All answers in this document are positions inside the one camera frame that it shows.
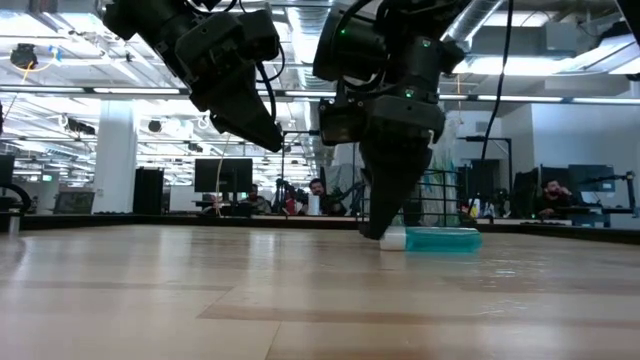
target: ceiling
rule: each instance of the ceiling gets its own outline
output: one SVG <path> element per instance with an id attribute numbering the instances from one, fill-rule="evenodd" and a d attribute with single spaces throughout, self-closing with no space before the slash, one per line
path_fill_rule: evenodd
<path id="1" fill-rule="evenodd" d="M 73 6 L 78 2 L 71 0 L 59 0 L 59 12 L 20 11 L 26 8 L 26 2 L 10 0 L 8 5 L 4 2 L 0 5 L 0 85 L 184 87 L 138 36 L 125 43 L 108 31 L 100 21 L 99 11 L 76 9 Z M 332 84 L 314 78 L 310 67 L 317 38 L 332 2 L 289 0 L 270 3 L 287 64 L 273 87 L 281 90 L 333 90 Z M 244 1 L 244 5 L 249 11 L 265 6 L 264 2 L 250 1 Z M 616 11 L 613 1 L 517 0 L 514 24 L 523 31 L 536 31 L 549 22 L 573 24 L 575 28 L 576 21 L 580 21 L 581 31 L 577 31 L 576 43 L 581 48 L 580 53 L 587 54 L 597 48 L 598 41 L 594 35 L 620 18 Z M 488 18 L 480 31 L 486 30 L 488 34 L 491 28 L 504 27 L 505 24 L 503 5 Z M 36 71 L 25 74 L 9 61 L 11 51 L 18 43 L 36 45 L 39 59 Z M 577 57 L 565 60 L 574 61 Z M 280 62 L 281 59 L 277 58 L 266 63 L 270 76 L 276 74 Z M 440 91 L 443 94 L 494 94 L 496 74 L 491 71 L 481 74 L 461 71 L 454 77 L 443 77 Z M 565 75 L 561 80 L 550 76 L 507 76 L 505 94 L 566 95 L 579 92 L 583 96 L 615 96 L 625 91 L 625 86 L 628 89 L 623 76 L 612 76 L 603 71 L 589 73 L 580 69 Z M 264 89 L 263 85 L 258 84 L 258 89 Z M 69 98 L 0 93 L 5 111 L 14 102 L 5 122 L 2 144 L 5 152 L 15 153 L 19 159 L 16 173 L 32 178 L 42 170 L 60 171 L 65 182 L 90 184 L 96 139 L 71 133 L 62 125 L 73 119 L 99 132 L 100 101 L 109 98 L 109 94 Z M 217 157 L 222 152 L 231 157 L 253 157 L 254 163 L 259 164 L 254 174 L 255 181 L 263 186 L 272 186 L 282 175 L 281 154 L 267 153 L 240 138 L 219 134 L 210 126 L 206 114 L 198 112 L 186 98 L 167 100 L 157 96 L 133 101 L 140 120 L 138 164 L 164 168 L 168 183 L 189 184 L 195 158 Z M 450 103 L 446 106 L 447 109 L 485 110 L 491 104 Z M 286 99 L 277 104 L 277 121 L 288 131 L 315 130 L 318 129 L 315 112 L 313 103 L 301 98 Z M 151 121 L 161 122 L 162 131 L 150 131 Z M 16 137 L 27 140 L 15 140 Z M 306 134 L 291 134 L 287 140 L 291 146 L 285 157 L 284 176 L 292 182 L 306 184 L 318 175 L 320 166 L 331 164 L 333 149 L 324 147 L 319 139 Z M 186 142 L 199 144 L 202 152 L 189 150 Z"/>

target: black cable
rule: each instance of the black cable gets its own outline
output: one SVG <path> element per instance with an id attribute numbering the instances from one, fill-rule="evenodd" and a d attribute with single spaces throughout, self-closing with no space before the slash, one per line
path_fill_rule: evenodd
<path id="1" fill-rule="evenodd" d="M 597 38 L 600 37 L 599 35 L 594 35 L 594 34 L 588 32 L 587 29 L 584 28 L 584 25 L 581 24 L 581 23 L 578 23 L 577 26 L 578 26 L 578 29 L 582 30 L 583 33 L 587 34 L 588 36 L 591 36 L 592 38 L 596 38 L 597 39 Z"/>
<path id="2" fill-rule="evenodd" d="M 240 5 L 240 9 L 242 9 L 242 12 L 246 14 L 247 10 L 244 8 L 244 5 L 242 5 L 242 0 L 231 0 L 231 4 L 229 4 L 229 7 L 227 9 L 233 8 L 233 6 L 235 6 L 236 3 L 238 5 Z M 278 72 L 274 76 L 272 76 L 270 78 L 263 77 L 262 78 L 263 80 L 259 80 L 259 79 L 256 80 L 258 83 L 265 84 L 265 83 L 268 83 L 268 82 L 272 82 L 273 80 L 279 78 L 280 75 L 282 75 L 282 72 L 284 71 L 284 67 L 285 67 L 285 65 L 287 63 L 287 59 L 286 59 L 286 57 L 284 55 L 284 48 L 282 47 L 282 43 L 281 42 L 278 42 L 278 51 L 280 52 L 280 56 L 282 57 L 280 70 L 278 70 Z"/>
<path id="3" fill-rule="evenodd" d="M 491 135 L 491 127 L 493 127 L 493 123 L 496 120 L 496 116 L 498 116 L 498 110 L 500 109 L 500 102 L 502 99 L 502 89 L 504 87 L 504 77 L 507 68 L 507 61 L 509 60 L 509 48 L 511 47 L 511 30 L 513 29 L 513 9 L 514 9 L 514 0 L 509 0 L 509 9 L 507 13 L 507 29 L 504 40 L 504 53 L 502 54 L 502 72 L 500 73 L 500 78 L 498 80 L 498 90 L 496 92 L 496 103 L 493 107 L 493 113 L 491 113 L 491 119 L 489 120 L 489 125 L 487 126 L 487 132 L 484 135 L 484 141 L 482 142 L 482 156 L 480 157 L 480 170 L 484 168 L 485 159 L 487 157 L 487 146 L 489 145 L 489 136 Z M 473 210 L 473 204 L 476 202 L 476 194 L 480 189 L 480 184 L 482 183 L 482 176 L 478 176 L 475 181 L 476 188 L 474 189 L 474 194 L 471 198 L 471 203 L 469 204 L 469 214 L 471 214 L 471 210 Z"/>
<path id="4" fill-rule="evenodd" d="M 536 10 L 536 11 L 532 12 L 532 13 L 531 13 L 531 15 L 527 16 L 527 18 L 526 18 L 526 19 L 524 19 L 524 21 L 520 24 L 520 27 L 523 27 L 523 26 L 524 26 L 524 24 L 526 24 L 526 23 L 527 23 L 527 21 L 529 21 L 529 19 L 531 19 L 535 14 L 538 14 L 538 13 L 546 15 L 546 16 L 547 16 L 547 19 L 548 19 L 549 21 L 552 21 L 552 20 L 553 20 L 553 18 L 551 17 L 551 15 L 549 15 L 549 13 L 548 13 L 548 12 L 546 12 L 546 11 L 544 11 L 544 10 Z"/>
<path id="5" fill-rule="evenodd" d="M 238 0 L 231 0 L 231 3 L 229 3 L 229 5 L 227 5 L 227 8 L 224 9 L 225 12 L 231 11 L 231 9 L 233 9 L 236 4 L 238 3 Z"/>
<path id="6" fill-rule="evenodd" d="M 262 76 L 263 80 L 267 80 L 269 78 L 269 76 L 267 75 L 267 71 L 264 68 L 264 64 L 262 62 L 257 63 L 256 68 L 258 68 L 258 72 L 260 73 L 260 76 Z M 273 121 L 276 121 L 276 116 L 277 116 L 276 94 L 273 91 L 273 87 L 271 87 L 271 82 L 265 81 L 264 87 L 267 88 L 267 94 L 269 95 L 269 102 L 271 103 L 271 119 Z"/>
<path id="7" fill-rule="evenodd" d="M 268 78 L 267 82 L 272 82 L 273 80 L 279 78 L 280 75 L 282 75 L 282 72 L 284 71 L 284 67 L 285 67 L 285 64 L 286 64 L 286 58 L 285 58 L 285 55 L 284 55 L 284 48 L 282 47 L 282 43 L 280 43 L 280 42 L 278 43 L 278 50 L 280 51 L 280 56 L 282 57 L 280 70 L 278 70 L 278 72 L 274 76 Z M 257 81 L 260 84 L 264 84 L 265 83 L 264 80 L 257 80 Z"/>

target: bottle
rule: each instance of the bottle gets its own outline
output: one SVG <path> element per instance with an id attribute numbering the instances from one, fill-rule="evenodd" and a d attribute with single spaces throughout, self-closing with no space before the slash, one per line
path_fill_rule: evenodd
<path id="1" fill-rule="evenodd" d="M 473 253 L 482 247 L 476 229 L 392 226 L 380 240 L 387 251 Z"/>

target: ceiling duct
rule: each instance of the ceiling duct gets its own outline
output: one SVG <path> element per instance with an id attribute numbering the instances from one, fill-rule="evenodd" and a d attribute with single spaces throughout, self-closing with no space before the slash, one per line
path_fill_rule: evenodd
<path id="1" fill-rule="evenodd" d="M 331 11 L 333 0 L 304 1 L 304 3 L 309 2 L 317 2 L 327 6 L 289 7 L 286 9 L 289 24 L 293 28 L 292 40 L 297 60 L 305 64 L 313 63 L 320 33 Z M 298 80 L 305 89 L 327 89 L 331 87 L 328 82 L 313 76 L 313 69 L 310 67 L 298 69 Z"/>
<path id="2" fill-rule="evenodd" d="M 454 40 L 465 52 L 469 52 L 473 36 L 498 10 L 503 1 L 473 0 L 451 24 L 445 33 L 445 40 Z"/>

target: computer monitor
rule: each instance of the computer monitor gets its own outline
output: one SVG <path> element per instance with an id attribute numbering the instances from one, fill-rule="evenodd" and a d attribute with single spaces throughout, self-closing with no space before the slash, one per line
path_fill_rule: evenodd
<path id="1" fill-rule="evenodd" d="M 13 165 L 16 158 L 13 155 L 0 155 L 0 184 L 13 182 Z"/>
<path id="2" fill-rule="evenodd" d="M 196 192 L 215 192 L 219 159 L 196 159 Z M 248 193 L 253 185 L 253 159 L 224 159 L 220 169 L 221 193 Z"/>
<path id="3" fill-rule="evenodd" d="M 61 192 L 56 197 L 53 213 L 56 215 L 89 215 L 95 193 L 92 191 Z"/>
<path id="4" fill-rule="evenodd" d="M 616 192 L 613 166 L 569 165 L 569 174 L 577 191 Z"/>

